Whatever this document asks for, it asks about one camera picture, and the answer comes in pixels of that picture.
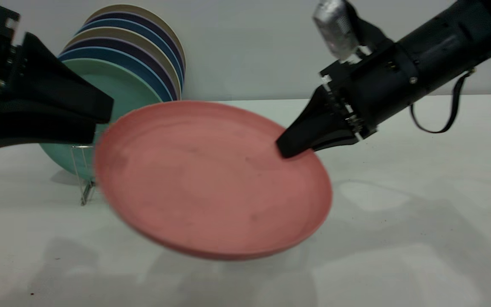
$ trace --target beige plate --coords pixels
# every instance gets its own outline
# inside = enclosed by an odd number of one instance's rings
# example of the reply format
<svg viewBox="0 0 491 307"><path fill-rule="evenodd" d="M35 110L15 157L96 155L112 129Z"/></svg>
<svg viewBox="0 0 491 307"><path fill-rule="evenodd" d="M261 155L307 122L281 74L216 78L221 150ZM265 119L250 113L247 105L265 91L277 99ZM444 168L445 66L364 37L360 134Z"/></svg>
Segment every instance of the beige plate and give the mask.
<svg viewBox="0 0 491 307"><path fill-rule="evenodd" d="M86 30L84 32L76 35L72 40L70 40L66 47L69 47L73 43L77 43L78 41L82 41L84 39L89 38L101 38L101 37L109 37L109 38L117 38L123 41L128 41L128 43L132 43L143 50L147 51L148 54L153 56L160 65L168 72L170 79L177 89L177 99L181 99L181 84L179 83L179 78L175 67L173 67L170 59L156 46L152 41L149 41L146 37L139 35L136 32L129 31L126 29L121 29L117 27L99 27Z"/></svg>
<svg viewBox="0 0 491 307"><path fill-rule="evenodd" d="M156 14L153 12L140 8L139 6L133 6L130 4L114 4L112 6L106 6L105 8L101 8L94 12L94 14L90 15L90 17L86 20L85 23L87 23L90 19L93 19L101 14L106 14L108 12L131 12L132 14L140 15L159 27L161 27L168 35L175 41L177 48L179 49L179 52L181 53L181 58L183 60L183 65L187 66L187 63L185 62L185 51L183 50L183 46L181 46L181 42L177 38L177 35L175 32L172 30L172 28L164 21L162 18L158 17Z"/></svg>

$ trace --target black cable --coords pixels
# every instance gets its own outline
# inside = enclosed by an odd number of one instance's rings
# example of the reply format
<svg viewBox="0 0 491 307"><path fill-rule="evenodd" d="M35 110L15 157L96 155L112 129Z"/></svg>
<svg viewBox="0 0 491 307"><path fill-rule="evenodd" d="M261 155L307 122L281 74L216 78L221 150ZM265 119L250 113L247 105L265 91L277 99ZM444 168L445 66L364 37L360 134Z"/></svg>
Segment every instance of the black cable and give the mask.
<svg viewBox="0 0 491 307"><path fill-rule="evenodd" d="M447 132L452 125L454 124L454 121L456 120L456 117L458 116L458 109L459 109L459 96L462 94L462 88L463 88L463 83L465 82L466 78L468 76L471 76L475 72L475 68L464 74L461 78L458 79L458 82L456 82L456 85L454 86L454 90L452 91L452 106L450 110L450 117L448 118L448 122L446 122L446 126L442 128L442 130L439 131L431 131L427 130L424 127L422 127L419 123L418 120L416 119L416 115L414 114L414 104L410 105L410 115L413 118L414 124L421 130L424 130L425 132L429 133L444 133Z"/></svg>

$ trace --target stacked plates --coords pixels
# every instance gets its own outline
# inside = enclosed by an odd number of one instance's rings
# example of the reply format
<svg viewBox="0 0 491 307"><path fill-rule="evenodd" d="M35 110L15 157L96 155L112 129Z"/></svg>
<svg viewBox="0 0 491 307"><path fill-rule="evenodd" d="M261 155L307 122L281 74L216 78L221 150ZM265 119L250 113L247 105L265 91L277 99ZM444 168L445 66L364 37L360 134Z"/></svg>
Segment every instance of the stacked plates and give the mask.
<svg viewBox="0 0 491 307"><path fill-rule="evenodd" d="M170 26L137 6L117 4L94 12L59 56L71 70L115 100L111 122L129 111L181 100L185 53ZM97 138L107 125L99 125ZM92 179L93 150L72 158L73 147L41 144L57 164Z"/></svg>

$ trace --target pink plate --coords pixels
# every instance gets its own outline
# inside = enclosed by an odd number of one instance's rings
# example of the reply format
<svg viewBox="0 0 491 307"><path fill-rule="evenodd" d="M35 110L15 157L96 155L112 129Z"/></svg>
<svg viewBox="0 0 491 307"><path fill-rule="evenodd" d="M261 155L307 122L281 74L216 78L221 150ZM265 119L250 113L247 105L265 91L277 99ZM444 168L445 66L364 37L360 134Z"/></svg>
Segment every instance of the pink plate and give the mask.
<svg viewBox="0 0 491 307"><path fill-rule="evenodd" d="M283 131L218 103L149 105L107 129L96 181L125 222L161 245L212 259L272 255L312 235L332 198L312 150L281 158Z"/></svg>

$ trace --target white wall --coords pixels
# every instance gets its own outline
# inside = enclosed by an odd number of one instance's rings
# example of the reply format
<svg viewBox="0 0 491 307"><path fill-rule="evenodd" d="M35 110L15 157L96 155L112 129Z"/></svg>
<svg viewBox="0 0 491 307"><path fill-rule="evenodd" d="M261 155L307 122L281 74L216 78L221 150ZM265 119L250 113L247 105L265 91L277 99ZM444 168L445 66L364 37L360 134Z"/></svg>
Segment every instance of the white wall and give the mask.
<svg viewBox="0 0 491 307"><path fill-rule="evenodd" d="M22 14L20 34L39 36L54 52L98 8L123 0L0 0ZM230 100L306 98L318 72L333 62L312 23L317 0L129 0L165 19L187 53L185 97ZM393 40L423 24L452 0L351 0L364 19ZM436 93L450 93L448 84ZM465 85L491 93L491 60Z"/></svg>

